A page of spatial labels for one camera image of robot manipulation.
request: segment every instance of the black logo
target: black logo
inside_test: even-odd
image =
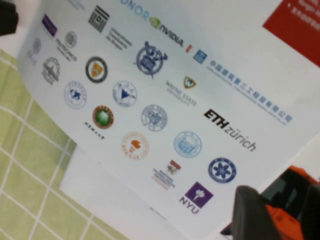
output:
[[[101,33],[109,18],[110,15],[97,5],[89,19],[89,23]]]
[[[222,116],[220,116],[218,113],[210,109],[207,111],[204,116],[206,116],[208,119],[211,120],[211,122],[215,123],[217,126],[220,126],[221,129],[224,130],[224,132],[228,135],[230,135],[232,138],[237,140],[242,146],[244,146],[246,149],[250,150],[250,152],[253,152],[256,150],[256,143],[251,143],[248,141],[248,136],[244,137],[241,135],[241,131],[239,129],[235,130],[235,128],[231,127],[228,121],[226,121]]]

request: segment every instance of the tile grid line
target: tile grid line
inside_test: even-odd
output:
[[[94,219],[94,215],[91,214],[91,216],[90,216],[90,218],[88,219],[88,222],[86,223],[85,229],[83,230],[83,233],[82,233],[82,235],[81,235],[81,237],[80,237],[79,240],[84,240],[84,238],[85,238],[85,236],[86,236],[86,233],[88,232],[89,227],[90,227],[93,219]]]
[[[3,57],[0,56],[0,60],[3,61],[4,63],[6,63],[7,65],[9,65],[10,67],[12,67],[13,69],[15,70],[18,70],[17,69],[17,66],[15,66],[14,64],[12,64],[11,62],[9,62],[8,60],[4,59]],[[28,106],[28,110],[27,110],[27,114],[29,114],[28,111],[30,111],[31,109],[31,105],[30,104]],[[3,107],[0,105],[0,109],[3,109],[4,111],[6,112],[9,112],[10,114],[14,115],[15,117],[17,117],[19,120],[22,121],[22,123],[24,125],[26,125],[27,127],[29,127],[30,129],[32,129],[34,132],[36,132],[38,135],[40,135],[41,137],[43,137],[44,139],[46,139],[47,141],[49,141],[50,143],[52,143],[54,146],[58,147],[60,150],[63,150],[63,148],[61,148],[59,145],[57,145],[54,141],[52,141],[51,139],[49,139],[46,135],[44,135],[42,132],[36,130],[34,127],[32,127],[31,125],[29,125],[27,123],[27,114],[25,116],[25,119],[22,119],[20,116],[18,116],[17,114],[15,114],[13,111],[11,111],[10,109],[6,108],[6,107]],[[9,157],[13,157],[13,155],[11,155],[10,153],[8,153],[7,151],[5,151],[4,149],[2,149],[0,147],[0,150],[2,150],[6,155],[8,155]],[[9,167],[11,167],[12,165],[12,162],[10,160],[10,164],[8,166],[8,169],[7,169],[7,172],[6,172],[6,175],[5,175],[5,180],[8,178],[8,170],[9,170]],[[29,170],[27,170],[25,167],[23,167],[16,159],[14,160],[15,163],[17,163],[20,167],[23,168],[23,170],[25,170],[28,174],[30,174],[33,178],[35,178],[36,180],[38,180],[39,182],[41,182],[43,185],[45,185],[46,187],[48,186],[46,183],[44,183],[41,179],[39,179],[38,177],[36,177],[32,172],[30,172]],[[0,187],[0,196],[2,193],[4,193],[3,191],[3,187],[4,187],[4,182],[5,180],[3,180],[3,183]],[[80,214],[82,217],[84,217],[87,221],[89,221],[89,218],[84,214],[82,213],[79,209],[77,209],[72,203],[70,203],[67,199],[65,199],[63,196],[61,196],[58,192],[56,192],[54,189],[50,189],[52,193],[54,193],[57,197],[59,197],[61,200],[63,200],[65,203],[67,203],[67,205],[69,205],[72,209],[74,209],[78,214]],[[12,201],[15,202],[17,205],[21,206],[21,208],[25,209],[33,218],[36,218],[28,209],[26,209],[22,204],[20,204],[18,201],[16,201],[14,198],[12,198]],[[39,223],[45,227],[48,231],[50,231],[53,235],[55,235],[58,239],[61,239],[54,231],[52,231],[48,226],[46,226],[42,221],[39,221]],[[116,238],[114,238],[113,236],[110,235],[109,232],[105,231],[102,227],[100,227],[97,223],[95,222],[91,222],[91,224],[93,226],[95,226],[98,230],[100,230],[103,234],[105,234],[106,236],[108,236],[111,240],[116,240]]]
[[[0,232],[3,233],[9,240],[14,240],[8,233],[6,233],[1,227]]]
[[[57,176],[57,174],[58,174],[58,171],[59,171],[59,169],[60,169],[60,166],[61,166],[62,162],[64,161],[64,159],[65,159],[65,157],[66,157],[66,153],[67,153],[67,151],[68,151],[68,148],[69,148],[70,143],[71,143],[71,138],[69,137],[69,139],[68,139],[68,141],[67,141],[67,143],[66,143],[66,145],[65,145],[65,147],[64,147],[64,150],[63,150],[63,152],[62,152],[62,154],[61,154],[61,157],[60,157],[60,159],[59,159],[59,162],[58,162],[57,166],[55,167],[55,170],[54,170],[54,173],[53,173],[53,175],[52,175],[52,177],[51,177],[51,180],[50,180],[50,182],[49,182],[49,185],[46,187],[46,192],[45,192],[44,198],[43,198],[43,200],[42,200],[42,203],[41,203],[39,212],[38,212],[38,214],[37,214],[37,216],[36,216],[36,219],[35,219],[35,222],[34,222],[34,225],[33,225],[32,231],[31,231],[31,233],[30,233],[30,235],[29,235],[29,239],[28,239],[28,240],[31,240],[32,237],[33,237],[34,234],[35,234],[36,227],[37,227],[38,222],[40,221],[41,214],[42,214],[42,212],[43,212],[43,210],[44,210],[44,208],[45,208],[45,204],[46,204],[47,198],[48,198],[48,196],[49,196],[50,189],[51,189],[51,187],[52,187],[52,184],[54,183],[54,180],[56,179],[56,176]]]
[[[22,208],[26,213],[28,213],[34,220],[37,219],[37,217],[29,210],[27,209],[25,206],[23,206],[20,202],[18,202],[17,200],[15,200],[12,196],[10,196],[8,193],[6,192],[2,192],[2,194],[4,196],[6,196],[8,199],[10,199],[12,202],[14,202],[15,204],[17,204],[20,208]],[[48,227],[46,224],[44,224],[41,220],[39,221],[39,223],[45,228],[47,229],[50,233],[52,233],[57,239],[59,240],[63,240],[58,234],[56,234],[50,227]]]
[[[0,105],[0,109],[15,116],[18,120],[20,120],[21,122],[23,122],[28,128],[30,128],[31,130],[33,130],[35,133],[37,133],[38,135],[40,135],[41,137],[43,137],[44,139],[46,139],[48,142],[50,142],[52,145],[54,145],[55,147],[59,148],[61,151],[64,151],[64,148],[61,147],[60,145],[58,145],[57,143],[55,143],[53,140],[51,140],[50,138],[48,138],[46,135],[44,135],[42,132],[40,132],[39,130],[35,129],[33,126],[31,126],[29,123],[27,123],[26,120],[24,120],[22,117],[18,116],[15,112],[13,112],[12,110]],[[71,153],[66,152],[66,155],[71,157]]]

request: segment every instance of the blue square logo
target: blue square logo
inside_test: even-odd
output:
[[[198,50],[193,59],[202,64],[206,60],[207,56],[208,55],[204,51]]]

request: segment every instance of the university logo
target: university logo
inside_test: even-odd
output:
[[[210,163],[208,172],[213,180],[221,184],[226,184],[236,177],[237,169],[232,161],[219,157]]]
[[[114,101],[121,107],[128,108],[137,100],[137,90],[129,81],[117,82],[113,87],[112,96]]]
[[[72,49],[77,44],[77,35],[73,31],[69,31],[64,38],[64,43]]]
[[[196,85],[197,85],[197,83],[196,83],[195,80],[193,80],[192,78],[190,78],[188,76],[184,77],[183,86],[184,86],[185,89],[192,89]]]
[[[160,184],[164,189],[168,190],[170,187],[175,188],[174,180],[172,179],[173,175],[175,175],[181,166],[177,164],[175,161],[171,160],[170,163],[166,167],[166,171],[153,169],[152,179],[155,180],[158,184]]]
[[[140,133],[130,132],[121,142],[123,153],[132,160],[142,160],[149,152],[148,140]]]
[[[167,54],[162,54],[155,46],[149,45],[146,41],[144,47],[136,55],[136,62],[138,69],[145,75],[157,74],[163,67],[164,61],[168,60]]]
[[[114,123],[114,114],[107,106],[97,106],[92,118],[94,124],[100,129],[108,129]]]
[[[101,83],[107,78],[108,67],[101,57],[94,56],[86,63],[85,73],[91,82],[95,84]]]
[[[190,159],[201,152],[202,142],[197,134],[183,131],[175,137],[174,149],[180,156]]]
[[[109,18],[110,18],[110,15],[97,5],[93,13],[91,14],[91,17],[88,22],[96,30],[98,30],[99,33],[101,33],[105,28]]]
[[[168,116],[162,107],[152,104],[143,109],[141,121],[150,131],[157,132],[167,125]]]
[[[49,57],[44,62],[42,75],[44,79],[51,85],[54,84],[54,81],[59,81],[60,65],[56,58]]]
[[[189,191],[180,198],[179,202],[181,202],[193,214],[197,214],[213,196],[214,195],[209,192],[209,190],[199,182],[196,182]]]
[[[78,81],[69,82],[64,88],[64,100],[72,109],[82,109],[87,102],[87,91]]]

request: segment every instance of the orange circular logo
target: orange circular logo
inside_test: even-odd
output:
[[[128,158],[141,160],[148,155],[149,143],[140,133],[130,132],[122,139],[121,148]]]

